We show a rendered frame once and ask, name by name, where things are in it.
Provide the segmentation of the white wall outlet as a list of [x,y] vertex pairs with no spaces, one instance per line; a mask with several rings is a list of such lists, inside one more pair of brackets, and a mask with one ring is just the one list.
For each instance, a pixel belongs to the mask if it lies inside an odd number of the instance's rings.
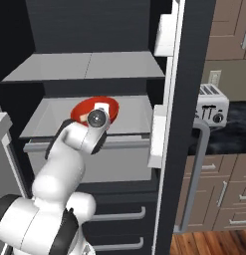
[[210,74],[209,74],[208,83],[212,84],[214,86],[218,86],[219,81],[220,81],[220,77],[221,77],[221,72],[220,71],[211,71]]

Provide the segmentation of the red bowl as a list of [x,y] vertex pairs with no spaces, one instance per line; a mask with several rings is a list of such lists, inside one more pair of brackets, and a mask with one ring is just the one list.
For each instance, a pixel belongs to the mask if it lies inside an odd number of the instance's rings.
[[87,121],[81,122],[80,116],[87,115],[90,111],[92,111],[95,103],[107,103],[110,105],[109,116],[111,123],[113,123],[118,116],[120,105],[115,99],[105,96],[87,98],[86,100],[78,103],[71,111],[71,119],[87,126]]

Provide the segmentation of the white door bin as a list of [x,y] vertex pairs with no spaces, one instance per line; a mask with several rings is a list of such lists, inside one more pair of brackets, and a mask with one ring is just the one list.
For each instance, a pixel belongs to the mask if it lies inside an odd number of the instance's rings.
[[166,106],[155,105],[152,114],[150,147],[147,166],[161,168],[166,126]]
[[171,57],[173,54],[177,17],[172,14],[160,16],[154,54],[157,57]]

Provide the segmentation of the brown wall cupboards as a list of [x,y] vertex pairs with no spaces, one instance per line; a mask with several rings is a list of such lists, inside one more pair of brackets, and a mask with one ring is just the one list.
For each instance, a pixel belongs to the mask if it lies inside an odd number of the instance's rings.
[[241,60],[246,52],[246,0],[216,0],[206,59]]

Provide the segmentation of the grey fridge crisper drawer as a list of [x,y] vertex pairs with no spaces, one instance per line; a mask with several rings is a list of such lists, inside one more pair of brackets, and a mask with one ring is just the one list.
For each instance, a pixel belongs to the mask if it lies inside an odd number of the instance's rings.
[[107,141],[97,154],[83,154],[86,173],[82,183],[150,180],[147,156],[147,143],[128,142],[118,147]]

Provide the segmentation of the black fridge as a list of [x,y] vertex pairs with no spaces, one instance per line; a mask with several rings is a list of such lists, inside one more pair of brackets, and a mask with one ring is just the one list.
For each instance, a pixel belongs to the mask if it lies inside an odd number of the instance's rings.
[[[145,50],[163,0],[0,0],[0,83],[33,53]],[[43,95],[39,86],[0,87],[0,185],[28,194],[32,172],[17,135]]]

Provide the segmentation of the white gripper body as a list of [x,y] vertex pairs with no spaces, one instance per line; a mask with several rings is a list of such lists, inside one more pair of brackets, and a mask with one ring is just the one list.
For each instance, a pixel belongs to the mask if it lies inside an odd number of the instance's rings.
[[110,112],[110,105],[107,103],[95,103],[95,110],[103,110],[107,114]]

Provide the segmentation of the black freezer drawer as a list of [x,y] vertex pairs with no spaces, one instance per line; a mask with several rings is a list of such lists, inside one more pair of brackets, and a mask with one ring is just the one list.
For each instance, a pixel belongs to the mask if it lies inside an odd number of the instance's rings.
[[141,249],[123,250],[123,251],[96,251],[97,255],[151,255],[151,246],[153,239],[153,231],[145,230],[138,233],[128,234],[94,234],[85,230],[86,239],[91,245],[111,245],[111,244],[128,244],[137,243],[139,237],[144,238],[144,244]]
[[94,234],[128,234],[152,230],[156,201],[155,193],[96,196],[95,215],[140,212],[141,207],[144,206],[146,208],[145,217],[140,220],[89,221],[84,224],[84,229]]

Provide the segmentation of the brown base cupboards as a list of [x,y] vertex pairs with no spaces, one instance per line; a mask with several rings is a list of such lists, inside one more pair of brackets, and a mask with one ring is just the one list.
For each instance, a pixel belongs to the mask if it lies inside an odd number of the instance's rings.
[[194,157],[187,159],[175,233],[246,229],[246,153],[206,155],[188,226],[181,230]]

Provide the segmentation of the black fridge door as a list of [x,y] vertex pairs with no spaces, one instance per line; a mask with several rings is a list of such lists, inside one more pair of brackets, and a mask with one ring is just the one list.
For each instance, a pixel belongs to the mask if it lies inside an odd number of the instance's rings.
[[216,0],[179,0],[167,58],[165,125],[151,255],[169,255]]

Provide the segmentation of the grey fridge shelf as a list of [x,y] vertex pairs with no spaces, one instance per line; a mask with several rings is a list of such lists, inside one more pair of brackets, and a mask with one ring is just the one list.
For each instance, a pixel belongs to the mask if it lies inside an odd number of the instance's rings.
[[3,83],[163,77],[151,52],[33,54]]
[[[61,123],[68,119],[71,110],[84,98],[43,99],[29,122],[20,134],[20,138],[53,136]],[[120,109],[108,134],[131,134],[150,132],[152,108],[147,96],[115,97]]]

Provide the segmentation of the silver toaster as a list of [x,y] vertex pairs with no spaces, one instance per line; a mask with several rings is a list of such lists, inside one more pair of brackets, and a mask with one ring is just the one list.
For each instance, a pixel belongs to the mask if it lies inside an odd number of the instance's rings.
[[229,110],[228,98],[215,86],[202,84],[195,110],[195,116],[208,123],[211,128],[223,128],[227,125]]

